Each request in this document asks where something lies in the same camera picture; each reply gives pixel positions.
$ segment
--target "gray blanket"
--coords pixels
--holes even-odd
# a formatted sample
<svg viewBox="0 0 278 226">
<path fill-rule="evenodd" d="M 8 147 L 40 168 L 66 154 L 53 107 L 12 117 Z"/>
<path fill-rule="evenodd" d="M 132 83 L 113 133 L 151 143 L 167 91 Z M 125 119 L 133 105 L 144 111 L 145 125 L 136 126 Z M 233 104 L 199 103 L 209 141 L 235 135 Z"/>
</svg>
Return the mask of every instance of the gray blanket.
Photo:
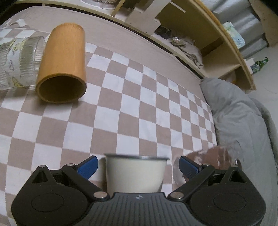
<svg viewBox="0 0 278 226">
<path fill-rule="evenodd" d="M 266 202 L 261 226 L 273 226 L 278 216 L 278 139 L 268 110 L 237 86 L 205 78 L 201 89 L 210 105 L 218 144 L 238 141 L 242 169 Z"/>
</svg>

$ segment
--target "cardboard tube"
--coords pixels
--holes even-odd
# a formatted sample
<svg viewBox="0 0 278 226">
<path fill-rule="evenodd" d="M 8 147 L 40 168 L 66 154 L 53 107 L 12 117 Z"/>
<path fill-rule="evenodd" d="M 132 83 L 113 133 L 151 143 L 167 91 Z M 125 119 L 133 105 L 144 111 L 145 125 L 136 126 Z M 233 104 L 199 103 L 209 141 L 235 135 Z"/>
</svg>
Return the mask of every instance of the cardboard tube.
<svg viewBox="0 0 278 226">
<path fill-rule="evenodd" d="M 36 91 L 42 100 L 61 104 L 86 91 L 85 32 L 74 23 L 57 26 L 50 34 L 41 61 Z"/>
</svg>

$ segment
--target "checkered bedsheet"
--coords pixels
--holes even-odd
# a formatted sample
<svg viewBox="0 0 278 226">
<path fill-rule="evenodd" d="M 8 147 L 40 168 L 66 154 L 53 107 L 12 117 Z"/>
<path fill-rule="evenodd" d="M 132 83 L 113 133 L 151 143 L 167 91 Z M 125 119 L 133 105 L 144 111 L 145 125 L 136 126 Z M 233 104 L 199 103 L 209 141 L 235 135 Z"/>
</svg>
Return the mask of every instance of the checkered bedsheet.
<svg viewBox="0 0 278 226">
<path fill-rule="evenodd" d="M 0 29 L 13 37 L 49 33 Z M 210 107 L 163 75 L 86 43 L 87 91 L 71 104 L 47 104 L 33 91 L 0 92 L 0 225 L 16 225 L 11 203 L 39 165 L 60 169 L 97 156 L 90 178 L 105 189 L 104 153 L 167 156 L 162 191 L 175 187 L 176 157 L 216 144 Z"/>
</svg>

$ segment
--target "glass jar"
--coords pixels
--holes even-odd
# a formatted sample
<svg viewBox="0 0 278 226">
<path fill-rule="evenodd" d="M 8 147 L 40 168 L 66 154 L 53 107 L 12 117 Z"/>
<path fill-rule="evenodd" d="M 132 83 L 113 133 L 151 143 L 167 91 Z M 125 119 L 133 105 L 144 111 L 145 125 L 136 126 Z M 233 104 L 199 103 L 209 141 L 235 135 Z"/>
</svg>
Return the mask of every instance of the glass jar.
<svg viewBox="0 0 278 226">
<path fill-rule="evenodd" d="M 43 36 L 0 45 L 0 90 L 35 86 L 44 48 Z"/>
</svg>

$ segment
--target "green bottle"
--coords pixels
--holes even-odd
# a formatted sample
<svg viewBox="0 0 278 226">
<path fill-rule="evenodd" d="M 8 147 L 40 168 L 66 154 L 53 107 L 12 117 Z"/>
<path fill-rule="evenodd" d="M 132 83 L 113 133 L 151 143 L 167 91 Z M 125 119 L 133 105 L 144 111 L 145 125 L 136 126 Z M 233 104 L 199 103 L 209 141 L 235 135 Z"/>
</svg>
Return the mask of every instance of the green bottle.
<svg viewBox="0 0 278 226">
<path fill-rule="evenodd" d="M 256 61 L 255 64 L 251 66 L 251 69 L 253 73 L 257 73 L 262 69 L 262 67 L 269 61 L 269 59 L 266 57 L 264 60 Z"/>
</svg>

